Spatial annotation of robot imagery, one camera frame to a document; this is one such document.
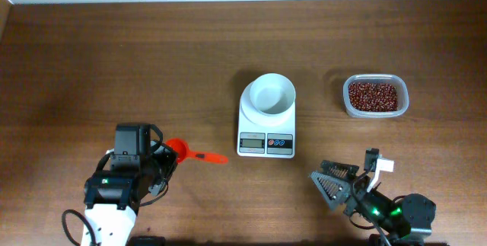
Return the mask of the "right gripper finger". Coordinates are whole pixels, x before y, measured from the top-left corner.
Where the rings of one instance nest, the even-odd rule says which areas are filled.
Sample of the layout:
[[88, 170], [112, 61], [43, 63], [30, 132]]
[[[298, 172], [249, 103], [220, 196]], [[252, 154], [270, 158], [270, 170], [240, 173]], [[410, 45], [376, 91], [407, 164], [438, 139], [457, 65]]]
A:
[[348, 181], [318, 171], [313, 171], [310, 179], [322, 194], [330, 210], [335, 210], [350, 197], [351, 185]]
[[325, 175], [343, 180], [354, 180], [357, 177], [359, 166], [323, 160], [320, 165], [321, 172]]

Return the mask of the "orange measuring scoop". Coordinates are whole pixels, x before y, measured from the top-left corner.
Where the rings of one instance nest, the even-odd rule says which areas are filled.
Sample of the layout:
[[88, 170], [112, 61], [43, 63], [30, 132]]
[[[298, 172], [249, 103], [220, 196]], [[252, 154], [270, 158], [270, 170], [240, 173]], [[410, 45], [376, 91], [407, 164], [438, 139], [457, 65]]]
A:
[[228, 158], [224, 155], [220, 155], [212, 152], [200, 152], [194, 151], [189, 148], [188, 143], [179, 138], [169, 139], [166, 145], [171, 147], [177, 153], [177, 163], [180, 164], [187, 158], [195, 159], [198, 161], [204, 161], [213, 164], [227, 164]]

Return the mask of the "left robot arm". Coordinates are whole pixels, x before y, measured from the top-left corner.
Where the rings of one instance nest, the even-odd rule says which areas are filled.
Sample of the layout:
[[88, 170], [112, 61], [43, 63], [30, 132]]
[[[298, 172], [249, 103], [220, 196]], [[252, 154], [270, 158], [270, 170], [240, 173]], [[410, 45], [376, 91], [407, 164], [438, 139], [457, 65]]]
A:
[[125, 245], [138, 211], [163, 197], [178, 154], [154, 124], [119, 123], [112, 149], [84, 185], [82, 245]]

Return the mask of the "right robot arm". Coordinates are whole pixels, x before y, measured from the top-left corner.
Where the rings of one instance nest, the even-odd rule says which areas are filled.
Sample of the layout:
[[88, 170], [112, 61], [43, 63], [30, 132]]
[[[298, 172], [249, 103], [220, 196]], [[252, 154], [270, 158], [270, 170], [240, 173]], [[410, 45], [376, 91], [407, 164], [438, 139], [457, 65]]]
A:
[[364, 172], [359, 166], [322, 161], [320, 169], [310, 174], [330, 210], [344, 206], [343, 214], [353, 220], [360, 216], [367, 225], [352, 224], [364, 230], [376, 230], [369, 245], [423, 245], [431, 235], [436, 204], [419, 193], [388, 198], [378, 191], [382, 172], [392, 172], [394, 162], [368, 158]]

